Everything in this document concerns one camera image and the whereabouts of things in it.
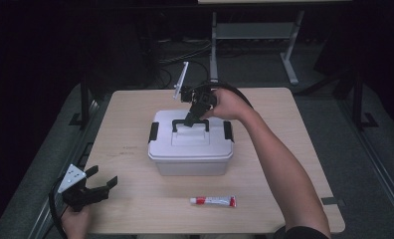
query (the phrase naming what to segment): white plastic container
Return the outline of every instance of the white plastic container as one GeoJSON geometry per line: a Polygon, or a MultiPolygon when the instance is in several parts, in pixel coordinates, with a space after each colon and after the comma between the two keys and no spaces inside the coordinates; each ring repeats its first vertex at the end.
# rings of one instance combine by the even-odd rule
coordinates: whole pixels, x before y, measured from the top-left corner
{"type": "Polygon", "coordinates": [[[210,118],[185,126],[188,111],[160,111],[151,127],[148,155],[161,175],[223,175],[233,155],[231,123],[210,118]]]}

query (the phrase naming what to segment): box lid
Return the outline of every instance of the box lid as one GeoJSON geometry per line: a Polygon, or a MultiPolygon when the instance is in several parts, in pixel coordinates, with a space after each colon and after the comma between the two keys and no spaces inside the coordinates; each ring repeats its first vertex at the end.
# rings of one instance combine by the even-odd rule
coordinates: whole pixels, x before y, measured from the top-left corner
{"type": "Polygon", "coordinates": [[[188,111],[157,112],[148,143],[148,155],[157,162],[225,162],[233,154],[231,123],[209,118],[192,127],[183,120],[188,111]]]}

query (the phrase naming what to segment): hand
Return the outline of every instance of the hand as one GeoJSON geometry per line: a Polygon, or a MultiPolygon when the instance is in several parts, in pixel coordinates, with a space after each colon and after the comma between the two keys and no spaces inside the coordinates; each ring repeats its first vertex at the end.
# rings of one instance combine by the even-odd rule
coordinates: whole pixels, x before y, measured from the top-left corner
{"type": "Polygon", "coordinates": [[[91,209],[85,206],[82,211],[75,212],[69,206],[61,217],[61,222],[69,239],[85,239],[91,223],[91,209]]]}
{"type": "Polygon", "coordinates": [[[231,91],[218,89],[213,92],[213,95],[217,98],[217,106],[207,111],[201,117],[201,120],[217,117],[223,120],[241,121],[248,111],[253,111],[243,99],[231,91]]]}

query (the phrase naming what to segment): forearm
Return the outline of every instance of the forearm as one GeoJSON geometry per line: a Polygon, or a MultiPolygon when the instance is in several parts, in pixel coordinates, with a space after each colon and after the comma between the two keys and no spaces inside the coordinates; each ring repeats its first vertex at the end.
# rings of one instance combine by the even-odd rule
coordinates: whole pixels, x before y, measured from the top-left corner
{"type": "Polygon", "coordinates": [[[250,135],[272,194],[284,214],[287,228],[310,226],[329,236],[327,218],[317,194],[295,156],[257,112],[248,110],[239,120],[250,135]]]}

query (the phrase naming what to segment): black sleeve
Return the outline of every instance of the black sleeve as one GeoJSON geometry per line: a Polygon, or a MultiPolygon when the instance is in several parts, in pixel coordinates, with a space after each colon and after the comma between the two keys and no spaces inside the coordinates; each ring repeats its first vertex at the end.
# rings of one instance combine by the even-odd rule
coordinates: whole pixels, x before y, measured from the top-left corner
{"type": "Polygon", "coordinates": [[[288,230],[284,239],[327,239],[327,237],[310,227],[298,226],[288,230]]]}

